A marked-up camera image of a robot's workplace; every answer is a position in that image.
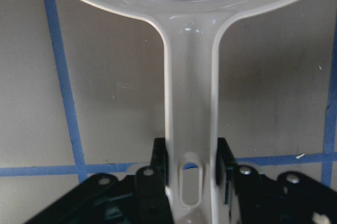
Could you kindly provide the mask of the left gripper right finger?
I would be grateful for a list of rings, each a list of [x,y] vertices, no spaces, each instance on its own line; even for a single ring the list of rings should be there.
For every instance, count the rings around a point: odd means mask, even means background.
[[[288,171],[273,180],[238,164],[224,138],[217,140],[216,184],[230,223],[336,223],[336,192]]]

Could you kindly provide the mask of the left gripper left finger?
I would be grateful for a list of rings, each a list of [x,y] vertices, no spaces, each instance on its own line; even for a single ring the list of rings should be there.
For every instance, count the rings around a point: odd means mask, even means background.
[[[167,181],[165,139],[156,138],[149,165],[122,180],[92,175],[27,223],[173,223]]]

